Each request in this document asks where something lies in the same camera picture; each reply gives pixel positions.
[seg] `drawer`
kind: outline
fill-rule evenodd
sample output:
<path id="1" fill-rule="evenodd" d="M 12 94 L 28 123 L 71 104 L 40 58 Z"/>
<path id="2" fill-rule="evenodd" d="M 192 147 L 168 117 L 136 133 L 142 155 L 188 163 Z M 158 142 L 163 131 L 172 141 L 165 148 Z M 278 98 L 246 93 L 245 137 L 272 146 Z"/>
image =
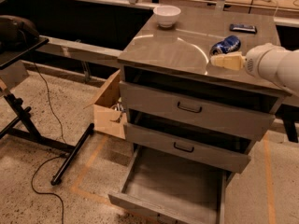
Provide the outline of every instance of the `drawer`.
<path id="1" fill-rule="evenodd" d="M 124 130 L 126 140 L 129 142 L 234 173 L 242 173 L 250 161 L 250 157 L 245 154 L 153 131 L 134 124 L 125 124 Z"/>
<path id="2" fill-rule="evenodd" d="M 275 116 L 135 84 L 120 83 L 127 109 L 261 140 Z"/>
<path id="3" fill-rule="evenodd" d="M 165 224 L 224 223 L 225 174 L 151 148 L 138 148 L 111 203 Z"/>

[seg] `black tabletop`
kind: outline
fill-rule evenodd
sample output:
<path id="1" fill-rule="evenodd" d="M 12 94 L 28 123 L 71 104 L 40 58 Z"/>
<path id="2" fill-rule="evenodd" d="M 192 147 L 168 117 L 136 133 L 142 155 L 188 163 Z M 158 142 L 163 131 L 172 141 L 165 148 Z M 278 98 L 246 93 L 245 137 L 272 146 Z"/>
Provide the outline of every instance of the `black tabletop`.
<path id="1" fill-rule="evenodd" d="M 18 50 L 6 50 L 0 54 L 0 70 L 3 70 L 10 66 L 11 64 L 18 61 L 23 55 L 40 48 L 41 46 L 47 44 L 49 40 L 44 37 L 39 37 L 39 39 L 27 47 Z"/>

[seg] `open cardboard box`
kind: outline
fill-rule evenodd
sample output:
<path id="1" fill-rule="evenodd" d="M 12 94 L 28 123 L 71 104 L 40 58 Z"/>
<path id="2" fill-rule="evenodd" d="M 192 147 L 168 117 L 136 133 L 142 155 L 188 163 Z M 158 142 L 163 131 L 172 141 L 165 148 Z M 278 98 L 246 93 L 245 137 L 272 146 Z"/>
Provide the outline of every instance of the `open cardboard box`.
<path id="1" fill-rule="evenodd" d="M 98 93 L 89 102 L 93 105 L 94 129 L 100 133 L 124 139 L 123 124 L 127 122 L 127 116 L 121 111 L 112 109 L 121 97 L 120 70 L 113 73 L 101 86 Z"/>

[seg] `gray countertop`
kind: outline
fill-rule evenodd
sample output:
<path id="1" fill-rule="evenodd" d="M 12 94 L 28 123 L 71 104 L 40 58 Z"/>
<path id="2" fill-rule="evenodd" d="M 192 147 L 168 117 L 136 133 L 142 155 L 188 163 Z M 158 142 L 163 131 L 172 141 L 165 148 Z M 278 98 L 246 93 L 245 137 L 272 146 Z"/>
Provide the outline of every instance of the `gray countertop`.
<path id="1" fill-rule="evenodd" d="M 221 81 L 226 85 L 242 85 L 250 90 L 280 90 L 271 82 L 248 75 L 244 69 L 234 71 L 209 62 L 211 47 L 229 35 L 236 35 L 241 40 L 243 55 L 265 43 L 279 45 L 273 17 L 196 7 L 180 8 L 178 22 L 169 29 L 159 27 L 153 15 L 119 56 L 119 61 L 171 74 Z M 231 23 L 255 25 L 258 33 L 231 32 Z"/>

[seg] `black table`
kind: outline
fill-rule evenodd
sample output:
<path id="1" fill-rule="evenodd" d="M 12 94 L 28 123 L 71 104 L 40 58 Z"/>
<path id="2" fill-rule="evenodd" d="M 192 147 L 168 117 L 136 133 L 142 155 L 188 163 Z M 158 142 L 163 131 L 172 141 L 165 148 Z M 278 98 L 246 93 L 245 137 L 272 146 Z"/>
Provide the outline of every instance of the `black table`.
<path id="1" fill-rule="evenodd" d="M 20 50 L 8 50 L 0 54 L 0 70 L 5 69 L 6 67 L 9 67 L 11 64 L 18 61 L 21 57 L 24 55 L 30 53 L 31 51 L 34 51 L 35 49 L 38 49 L 39 47 L 45 45 L 48 43 L 49 40 L 47 38 L 40 37 L 38 40 L 32 42 L 31 44 L 28 44 L 27 48 L 20 49 Z M 6 87 L 5 83 L 0 78 L 0 91 L 4 94 L 4 98 L 10 105 L 10 107 L 13 109 L 13 111 L 16 113 L 17 117 L 12 120 L 7 127 L 5 127 L 0 132 L 0 139 L 6 135 L 14 135 L 32 142 L 36 142 L 40 145 L 52 147 L 55 149 L 59 149 L 66 154 L 66 160 L 64 161 L 61 168 L 58 170 L 56 175 L 51 180 L 52 185 L 57 185 L 61 182 L 61 177 L 66 171 L 67 167 L 71 163 L 71 161 L 74 159 L 74 157 L 77 155 L 78 151 L 84 144 L 87 137 L 93 133 L 93 127 L 94 124 L 91 123 L 84 134 L 81 136 L 81 138 L 78 140 L 77 144 L 75 146 L 70 146 L 66 143 L 62 143 L 56 140 L 49 139 L 47 137 L 43 137 L 39 131 L 37 130 L 34 123 L 30 120 L 30 114 L 29 111 L 31 110 L 31 107 L 26 107 L 25 109 L 22 108 L 22 99 L 16 98 L 10 90 Z M 14 126 L 21 121 L 22 124 L 26 127 L 28 132 L 15 129 Z"/>

